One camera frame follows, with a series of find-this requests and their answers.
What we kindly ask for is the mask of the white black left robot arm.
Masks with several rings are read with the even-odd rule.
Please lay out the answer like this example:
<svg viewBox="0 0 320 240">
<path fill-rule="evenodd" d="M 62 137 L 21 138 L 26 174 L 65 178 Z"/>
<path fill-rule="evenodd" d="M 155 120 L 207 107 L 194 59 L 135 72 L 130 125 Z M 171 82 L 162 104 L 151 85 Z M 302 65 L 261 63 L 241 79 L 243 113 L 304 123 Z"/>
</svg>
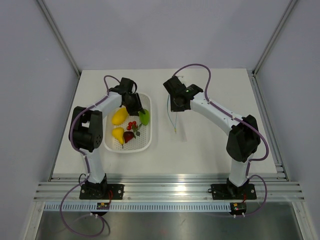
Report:
<svg viewBox="0 0 320 240">
<path fill-rule="evenodd" d="M 80 153 L 86 166 L 84 180 L 78 181 L 81 200 L 122 200 L 124 184 L 109 183 L 103 170 L 100 146 L 103 140 L 103 119 L 118 107 L 129 114 L 144 113 L 137 84 L 123 77 L 115 87 L 107 87 L 105 96 L 88 107 L 73 109 L 68 139 Z"/>
</svg>

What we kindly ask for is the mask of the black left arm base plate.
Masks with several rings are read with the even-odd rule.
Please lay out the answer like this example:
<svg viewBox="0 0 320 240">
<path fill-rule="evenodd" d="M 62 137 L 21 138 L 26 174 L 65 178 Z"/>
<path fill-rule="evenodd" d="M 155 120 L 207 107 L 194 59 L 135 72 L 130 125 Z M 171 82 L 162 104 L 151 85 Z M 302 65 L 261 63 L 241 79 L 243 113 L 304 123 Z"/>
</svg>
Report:
<svg viewBox="0 0 320 240">
<path fill-rule="evenodd" d="M 83 184 L 80 200 L 122 200 L 124 195 L 123 184 Z"/>
</svg>

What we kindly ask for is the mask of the green toy pepper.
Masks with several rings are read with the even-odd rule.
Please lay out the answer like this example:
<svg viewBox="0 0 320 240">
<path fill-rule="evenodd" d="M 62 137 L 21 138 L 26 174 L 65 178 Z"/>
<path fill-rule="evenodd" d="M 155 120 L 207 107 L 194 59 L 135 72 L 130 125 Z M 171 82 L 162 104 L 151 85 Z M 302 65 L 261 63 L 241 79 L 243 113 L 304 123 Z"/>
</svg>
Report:
<svg viewBox="0 0 320 240">
<path fill-rule="evenodd" d="M 139 111 L 138 112 L 138 115 L 139 115 L 139 119 L 140 119 L 140 122 L 144 125 L 144 126 L 147 126 L 150 122 L 150 113 L 147 109 L 143 109 L 143 111 Z"/>
</svg>

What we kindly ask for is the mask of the clear teal-zipper zip bag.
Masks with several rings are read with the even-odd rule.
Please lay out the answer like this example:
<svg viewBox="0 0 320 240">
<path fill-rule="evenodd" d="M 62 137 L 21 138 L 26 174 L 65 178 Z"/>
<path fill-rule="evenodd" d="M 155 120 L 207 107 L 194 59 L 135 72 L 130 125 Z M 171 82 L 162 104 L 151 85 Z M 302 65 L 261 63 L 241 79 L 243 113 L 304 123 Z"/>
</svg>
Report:
<svg viewBox="0 0 320 240">
<path fill-rule="evenodd" d="M 168 94 L 166 100 L 166 113 L 171 125 L 171 130 L 173 132 L 173 137 L 176 141 L 187 142 L 187 135 L 184 129 L 184 123 L 179 117 L 178 112 L 173 112 L 171 107 L 171 97 Z"/>
</svg>

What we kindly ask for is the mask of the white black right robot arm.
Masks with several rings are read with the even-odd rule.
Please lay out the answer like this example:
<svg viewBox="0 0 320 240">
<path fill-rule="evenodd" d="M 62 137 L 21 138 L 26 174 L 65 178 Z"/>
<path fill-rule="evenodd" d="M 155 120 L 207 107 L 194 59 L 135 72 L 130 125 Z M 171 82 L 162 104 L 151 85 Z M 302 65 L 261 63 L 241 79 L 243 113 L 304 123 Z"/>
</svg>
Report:
<svg viewBox="0 0 320 240">
<path fill-rule="evenodd" d="M 226 199 L 241 199 L 248 191 L 250 161 L 261 139 L 255 117 L 232 114 L 211 101 L 205 90 L 195 84 L 185 86 L 177 76 L 163 83 L 174 112 L 192 110 L 216 124 L 227 135 L 226 151 L 231 157 L 230 174 L 218 194 Z"/>
</svg>

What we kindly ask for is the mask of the yellow toy pear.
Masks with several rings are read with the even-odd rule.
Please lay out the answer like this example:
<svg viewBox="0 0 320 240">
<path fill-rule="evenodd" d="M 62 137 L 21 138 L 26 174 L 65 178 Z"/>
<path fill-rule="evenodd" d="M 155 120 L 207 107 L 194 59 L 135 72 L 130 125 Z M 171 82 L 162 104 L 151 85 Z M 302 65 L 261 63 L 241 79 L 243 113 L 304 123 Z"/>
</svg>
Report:
<svg viewBox="0 0 320 240">
<path fill-rule="evenodd" d="M 125 130 L 122 127 L 116 127 L 112 130 L 112 136 L 123 146 L 125 144 L 124 139 Z"/>
</svg>

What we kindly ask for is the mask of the red cherry tomatoes sprig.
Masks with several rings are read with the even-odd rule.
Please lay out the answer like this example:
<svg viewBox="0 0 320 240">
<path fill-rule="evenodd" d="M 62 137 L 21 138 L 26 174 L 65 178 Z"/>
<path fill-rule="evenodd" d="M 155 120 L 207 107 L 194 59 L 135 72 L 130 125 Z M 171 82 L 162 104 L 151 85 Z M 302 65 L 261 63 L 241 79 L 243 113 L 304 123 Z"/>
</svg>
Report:
<svg viewBox="0 0 320 240">
<path fill-rule="evenodd" d="M 140 136 L 141 135 L 141 132 L 140 132 L 140 128 L 142 127 L 142 123 L 137 123 L 136 121 L 131 121 L 128 123 L 126 129 L 128 131 L 131 131 L 133 132 L 133 134 L 135 136 Z"/>
</svg>

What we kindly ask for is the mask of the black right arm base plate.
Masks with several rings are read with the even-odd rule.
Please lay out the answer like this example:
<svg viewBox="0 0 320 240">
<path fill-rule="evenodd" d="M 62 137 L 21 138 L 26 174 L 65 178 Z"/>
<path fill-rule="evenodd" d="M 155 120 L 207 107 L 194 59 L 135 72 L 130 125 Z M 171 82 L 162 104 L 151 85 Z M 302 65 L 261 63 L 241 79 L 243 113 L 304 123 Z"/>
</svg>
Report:
<svg viewBox="0 0 320 240">
<path fill-rule="evenodd" d="M 256 200 L 255 186 L 251 183 L 235 187 L 226 183 L 212 184 L 208 189 L 213 200 Z"/>
</svg>

